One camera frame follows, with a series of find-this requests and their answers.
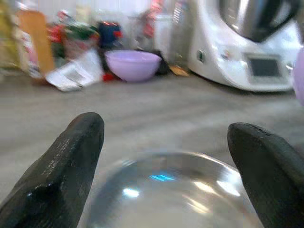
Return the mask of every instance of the stainless steel bowl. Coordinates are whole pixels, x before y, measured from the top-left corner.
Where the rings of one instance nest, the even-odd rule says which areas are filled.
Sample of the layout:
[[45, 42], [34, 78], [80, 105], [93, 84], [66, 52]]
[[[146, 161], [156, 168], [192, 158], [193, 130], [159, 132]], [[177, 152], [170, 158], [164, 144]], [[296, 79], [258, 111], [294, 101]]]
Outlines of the stainless steel bowl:
[[158, 154], [106, 178], [88, 228], [262, 228], [238, 171], [197, 153]]

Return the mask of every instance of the white kitchen appliance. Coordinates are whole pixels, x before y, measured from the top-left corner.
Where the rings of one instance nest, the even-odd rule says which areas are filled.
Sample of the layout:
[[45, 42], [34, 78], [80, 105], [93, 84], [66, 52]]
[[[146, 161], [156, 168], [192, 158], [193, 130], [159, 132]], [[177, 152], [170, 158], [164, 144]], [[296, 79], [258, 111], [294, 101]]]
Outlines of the white kitchen appliance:
[[212, 81], [248, 91], [292, 89], [301, 48], [292, 18], [299, 1], [193, 0], [189, 68]]

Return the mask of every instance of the display screen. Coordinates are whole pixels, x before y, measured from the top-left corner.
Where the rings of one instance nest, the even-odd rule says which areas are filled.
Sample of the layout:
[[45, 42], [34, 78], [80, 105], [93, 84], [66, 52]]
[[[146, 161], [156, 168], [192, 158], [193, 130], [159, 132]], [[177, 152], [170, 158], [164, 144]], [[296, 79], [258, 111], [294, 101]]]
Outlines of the display screen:
[[276, 59], [250, 58], [249, 61], [254, 76], [280, 77]]

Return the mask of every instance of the plastic bowl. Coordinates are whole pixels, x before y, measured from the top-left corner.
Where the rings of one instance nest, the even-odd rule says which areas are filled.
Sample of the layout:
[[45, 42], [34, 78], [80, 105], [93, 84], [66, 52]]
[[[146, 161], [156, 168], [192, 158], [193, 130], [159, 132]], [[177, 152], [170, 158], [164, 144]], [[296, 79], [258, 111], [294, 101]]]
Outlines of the plastic bowl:
[[161, 58], [143, 51], [108, 51], [105, 54], [110, 70], [127, 82], [142, 82], [152, 78]]

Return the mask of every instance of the purple object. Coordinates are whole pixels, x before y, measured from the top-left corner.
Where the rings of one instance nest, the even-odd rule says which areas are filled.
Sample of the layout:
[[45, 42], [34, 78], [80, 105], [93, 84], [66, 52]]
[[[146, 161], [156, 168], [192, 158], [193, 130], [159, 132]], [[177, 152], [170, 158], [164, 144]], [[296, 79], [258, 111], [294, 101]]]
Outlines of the purple object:
[[293, 70], [294, 91], [302, 106], [304, 106], [304, 49], [298, 54], [298, 58]]
[[142, 51], [108, 51], [105, 54], [110, 70], [127, 82], [141, 82], [152, 78], [161, 58]]

